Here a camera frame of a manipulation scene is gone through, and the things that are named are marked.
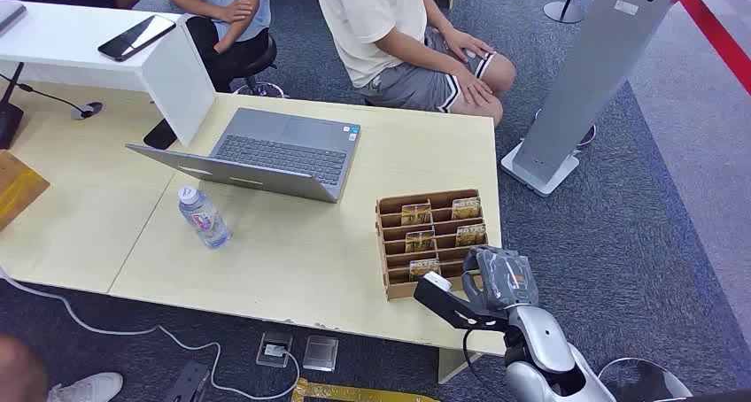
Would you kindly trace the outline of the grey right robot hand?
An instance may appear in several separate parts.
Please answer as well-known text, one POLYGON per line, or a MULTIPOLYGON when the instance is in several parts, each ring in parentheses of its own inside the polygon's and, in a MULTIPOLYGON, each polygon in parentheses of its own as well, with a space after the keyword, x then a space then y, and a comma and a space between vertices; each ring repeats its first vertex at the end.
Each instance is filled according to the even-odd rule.
POLYGON ((539 305, 530 262, 518 251, 490 245, 471 247, 462 262, 461 282, 474 313, 489 315, 539 305))

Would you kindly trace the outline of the person's right hand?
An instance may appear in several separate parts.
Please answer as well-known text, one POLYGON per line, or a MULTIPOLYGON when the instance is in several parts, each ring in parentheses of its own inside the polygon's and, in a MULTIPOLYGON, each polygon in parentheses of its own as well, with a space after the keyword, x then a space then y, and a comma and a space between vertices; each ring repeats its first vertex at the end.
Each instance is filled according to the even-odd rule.
POLYGON ((477 108, 490 105, 494 98, 490 88, 469 70, 460 66, 453 71, 453 76, 461 89, 466 105, 477 108))

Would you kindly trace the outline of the person's left hand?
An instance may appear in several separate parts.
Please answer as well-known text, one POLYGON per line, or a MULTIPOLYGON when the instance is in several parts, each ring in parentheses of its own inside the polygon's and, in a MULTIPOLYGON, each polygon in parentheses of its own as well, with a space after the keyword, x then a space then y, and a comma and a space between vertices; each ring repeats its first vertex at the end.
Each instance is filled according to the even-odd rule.
POLYGON ((472 53, 472 58, 486 58, 496 53, 496 50, 484 41, 454 27, 440 30, 439 33, 444 37, 450 51, 462 62, 468 62, 468 52, 472 53))

